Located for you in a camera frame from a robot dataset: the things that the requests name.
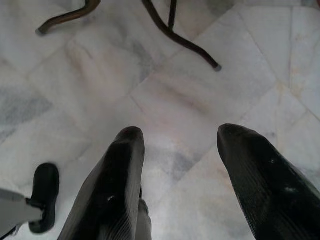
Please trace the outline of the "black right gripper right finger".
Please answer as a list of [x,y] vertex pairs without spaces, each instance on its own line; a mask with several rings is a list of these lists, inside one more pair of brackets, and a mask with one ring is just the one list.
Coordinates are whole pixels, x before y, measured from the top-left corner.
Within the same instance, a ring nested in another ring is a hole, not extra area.
[[226,123],[217,148],[255,240],[320,240],[320,191],[264,136]]

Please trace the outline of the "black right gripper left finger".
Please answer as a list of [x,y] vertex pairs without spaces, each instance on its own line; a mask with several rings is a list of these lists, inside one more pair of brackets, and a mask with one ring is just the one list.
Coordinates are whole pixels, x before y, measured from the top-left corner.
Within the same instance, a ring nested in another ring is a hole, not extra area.
[[81,186],[57,240],[134,240],[144,159],[142,130],[121,130]]

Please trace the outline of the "dark curved chair leg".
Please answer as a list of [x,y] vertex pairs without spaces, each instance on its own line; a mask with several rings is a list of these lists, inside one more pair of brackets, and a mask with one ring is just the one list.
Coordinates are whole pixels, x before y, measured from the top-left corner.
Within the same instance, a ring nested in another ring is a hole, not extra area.
[[200,46],[192,43],[191,41],[181,37],[180,35],[176,34],[174,30],[170,30],[168,24],[161,19],[158,11],[156,10],[152,0],[141,0],[144,7],[146,8],[147,12],[149,13],[151,19],[153,20],[154,24],[158,27],[158,29],[166,35],[169,39],[173,42],[181,45],[184,48],[191,50],[192,52],[196,53],[200,57],[202,57],[212,68],[215,72],[219,72],[222,70],[222,66],[215,61],[211,55],[205,51]]
[[44,36],[54,26],[71,22],[89,15],[100,5],[100,3],[101,0],[84,0],[83,7],[48,19],[36,29],[35,33],[39,36]]

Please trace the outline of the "thin black chair strut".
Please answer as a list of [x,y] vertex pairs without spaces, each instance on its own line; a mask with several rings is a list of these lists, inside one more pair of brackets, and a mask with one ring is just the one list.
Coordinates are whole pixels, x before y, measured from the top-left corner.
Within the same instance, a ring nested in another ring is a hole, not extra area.
[[176,19],[177,10],[177,0],[170,0],[169,18],[168,18],[168,28],[173,30]]

